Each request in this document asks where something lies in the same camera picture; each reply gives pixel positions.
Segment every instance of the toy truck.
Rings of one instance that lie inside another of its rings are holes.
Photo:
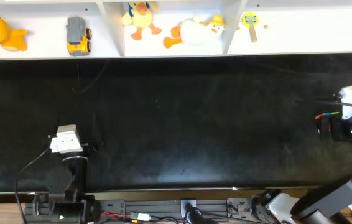
[[[91,30],[86,28],[84,19],[78,16],[67,20],[67,47],[71,56],[85,56],[91,52]]]

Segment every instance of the plush duck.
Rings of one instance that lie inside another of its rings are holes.
[[[27,50],[27,44],[23,38],[23,36],[27,34],[27,30],[11,29],[8,24],[2,18],[0,18],[0,44],[5,50]]]
[[[209,22],[197,21],[197,18],[185,20],[180,26],[170,31],[173,38],[166,37],[164,46],[168,49],[175,44],[208,44],[216,40],[225,29],[223,17],[219,14],[213,16]]]
[[[153,35],[162,32],[162,29],[155,27],[152,23],[151,10],[158,11],[156,2],[129,2],[129,11],[122,17],[125,26],[133,24],[137,27],[136,33],[131,37],[134,40],[141,40],[141,33],[144,28],[150,28]]]

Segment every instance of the toy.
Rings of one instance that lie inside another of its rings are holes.
[[[241,20],[244,26],[249,28],[249,35],[251,36],[251,42],[257,42],[255,27],[259,23],[259,18],[254,13],[246,13],[243,15],[243,19]]]
[[[223,17],[219,14],[214,15],[209,22],[200,22],[194,17],[192,20],[183,21],[180,26],[173,27],[171,30],[173,38],[166,37],[164,46],[169,49],[180,43],[209,44],[215,41],[224,29]]]
[[[91,30],[84,19],[72,16],[67,19],[67,47],[71,56],[85,56],[91,52]]]
[[[3,49],[8,51],[27,50],[27,44],[23,37],[27,34],[27,30],[12,29],[0,18],[0,44]]]
[[[122,17],[122,23],[125,26],[133,24],[137,27],[136,33],[131,35],[134,40],[141,40],[142,31],[147,27],[151,29],[152,35],[162,32],[162,29],[155,27],[152,23],[153,15],[151,9],[158,11],[156,2],[129,2],[128,4],[129,10]]]

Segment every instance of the black table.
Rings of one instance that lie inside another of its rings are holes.
[[[352,144],[321,141],[298,105],[352,85],[352,54],[0,62],[0,192],[62,125],[100,130],[88,189],[315,185],[352,172]],[[46,155],[21,190],[44,189]]]

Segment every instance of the yellow hat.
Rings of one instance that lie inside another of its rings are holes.
[[[223,17],[219,14],[215,14],[212,18],[211,21],[209,21],[210,24],[216,25],[216,26],[225,26],[226,24],[223,22]]]

